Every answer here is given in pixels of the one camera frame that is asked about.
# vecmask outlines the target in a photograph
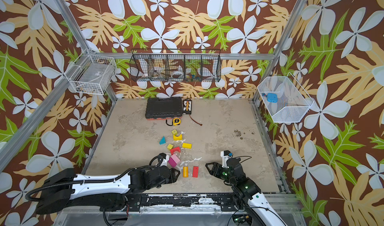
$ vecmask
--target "concrete floor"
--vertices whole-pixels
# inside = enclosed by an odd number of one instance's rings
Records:
[[[211,176],[205,168],[206,163],[221,163],[223,150],[230,150],[234,156],[252,156],[242,163],[246,176],[263,192],[279,191],[248,100],[193,100],[191,116],[203,126],[187,115],[183,115],[180,125],[172,127],[164,120],[146,120],[146,105],[146,100],[117,101],[87,175],[116,175],[127,168],[147,165],[159,153],[169,153],[166,147],[171,143],[181,148],[181,153],[177,153],[181,174],[176,183],[146,193],[231,192],[230,186]],[[183,142],[191,143],[192,149],[182,148],[181,141],[173,140],[170,132],[173,129],[185,132]],[[167,143],[159,145],[163,136]],[[189,167],[188,178],[182,176],[183,166]],[[199,167],[198,178],[192,177],[193,166]]]

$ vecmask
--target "blue plastic part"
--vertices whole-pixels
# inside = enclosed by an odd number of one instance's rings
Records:
[[[166,137],[163,136],[163,138],[160,140],[160,144],[165,144],[166,143]]]
[[[276,94],[269,93],[266,96],[266,99],[267,99],[268,102],[277,103],[277,95]]]

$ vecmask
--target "tape measure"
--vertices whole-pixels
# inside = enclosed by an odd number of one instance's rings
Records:
[[[181,123],[180,118],[174,118],[173,119],[173,125],[179,125]]]

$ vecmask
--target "pink block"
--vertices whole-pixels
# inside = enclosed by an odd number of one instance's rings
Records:
[[[170,166],[172,166],[172,168],[174,168],[177,165],[177,163],[175,163],[175,161],[172,158],[170,158],[168,160],[168,162],[169,162]]]
[[[172,154],[172,156],[170,157],[171,159],[173,159],[173,161],[178,164],[180,162],[180,159],[175,155],[175,154]]]

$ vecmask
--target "floral wallpaper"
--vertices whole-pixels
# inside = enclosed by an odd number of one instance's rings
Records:
[[[68,0],[89,47],[101,52],[161,48],[273,53],[296,0]],[[116,61],[118,98],[252,98],[268,61],[224,60],[219,82],[134,82]],[[198,65],[190,64],[192,69]]]
[[[0,0],[0,148],[66,80],[80,50],[54,0]],[[110,108],[107,96],[74,94],[56,102],[0,173],[0,225],[52,225],[26,192],[65,169],[81,172]]]
[[[383,8],[308,0],[272,74],[295,75],[315,103],[301,122],[282,124],[260,105],[310,226],[384,225]]]
[[[68,0],[94,51],[268,53],[296,0]]]

